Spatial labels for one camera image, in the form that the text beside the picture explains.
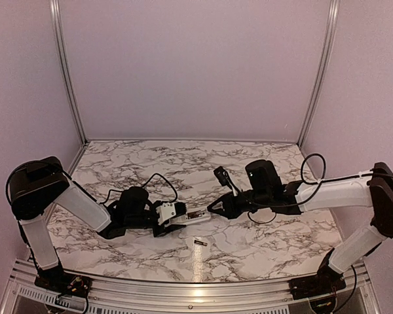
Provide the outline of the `white remote control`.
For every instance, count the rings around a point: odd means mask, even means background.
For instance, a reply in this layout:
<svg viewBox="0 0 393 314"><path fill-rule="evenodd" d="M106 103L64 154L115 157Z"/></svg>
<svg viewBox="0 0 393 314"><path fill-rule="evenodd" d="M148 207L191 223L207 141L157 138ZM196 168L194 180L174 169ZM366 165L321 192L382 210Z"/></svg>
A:
<svg viewBox="0 0 393 314"><path fill-rule="evenodd" d="M191 224L206 222L209 221L210 219L211 219L211 214L206 209L203 209L198 211L186 212L181 217L180 224L187 226Z"/></svg>

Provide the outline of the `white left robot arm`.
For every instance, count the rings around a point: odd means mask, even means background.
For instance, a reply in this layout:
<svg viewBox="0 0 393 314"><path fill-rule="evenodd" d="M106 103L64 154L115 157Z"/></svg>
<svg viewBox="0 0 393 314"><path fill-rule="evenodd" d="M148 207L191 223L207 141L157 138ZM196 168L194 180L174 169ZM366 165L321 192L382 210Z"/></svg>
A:
<svg viewBox="0 0 393 314"><path fill-rule="evenodd" d="M151 202L140 186L123 190L118 200L105 205L74 181L55 156L18 166L6 181L5 193L35 267L56 291L65 290L70 281L48 230L45 216L51 208L65 209L106 240L139 229L164 236L184 227L172 219L183 218L187 210L177 200Z"/></svg>

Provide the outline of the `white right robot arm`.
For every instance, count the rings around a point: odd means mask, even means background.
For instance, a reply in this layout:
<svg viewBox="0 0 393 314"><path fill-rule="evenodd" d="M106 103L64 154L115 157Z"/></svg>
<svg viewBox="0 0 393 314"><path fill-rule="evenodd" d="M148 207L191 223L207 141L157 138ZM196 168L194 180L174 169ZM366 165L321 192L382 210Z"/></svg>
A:
<svg viewBox="0 0 393 314"><path fill-rule="evenodd" d="M251 189L242 191L225 168L215 169L220 184L231 191L208 206L210 213L232 220L259 209L289 216L328 209L337 222L353 218L351 233L326 255L312 277L311 287L318 293L327 292L357 260L393 238L393 172L383 162L346 177L311 182L301 178L286 184L270 160L256 160L245 170Z"/></svg>

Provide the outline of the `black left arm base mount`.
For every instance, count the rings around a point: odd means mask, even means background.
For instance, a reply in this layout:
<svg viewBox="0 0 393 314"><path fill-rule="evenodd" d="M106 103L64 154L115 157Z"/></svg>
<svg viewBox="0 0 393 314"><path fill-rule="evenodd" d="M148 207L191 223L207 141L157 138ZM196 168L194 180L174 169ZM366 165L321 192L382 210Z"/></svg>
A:
<svg viewBox="0 0 393 314"><path fill-rule="evenodd" d="M35 286L57 292L61 296L76 296L87 298L92 286L92 279L85 275L68 273L63 269L60 259L57 258L57 265L44 269L33 259L37 276Z"/></svg>

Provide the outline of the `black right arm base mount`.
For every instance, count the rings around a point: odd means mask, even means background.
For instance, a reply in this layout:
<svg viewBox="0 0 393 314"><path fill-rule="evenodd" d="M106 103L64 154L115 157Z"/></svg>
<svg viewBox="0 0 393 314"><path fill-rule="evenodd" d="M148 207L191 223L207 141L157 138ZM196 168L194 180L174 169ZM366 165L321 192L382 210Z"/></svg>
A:
<svg viewBox="0 0 393 314"><path fill-rule="evenodd" d="M333 250L325 255L316 274L289 281L290 293L294 300L335 293L346 288L343 274L337 273L329 266L332 252Z"/></svg>

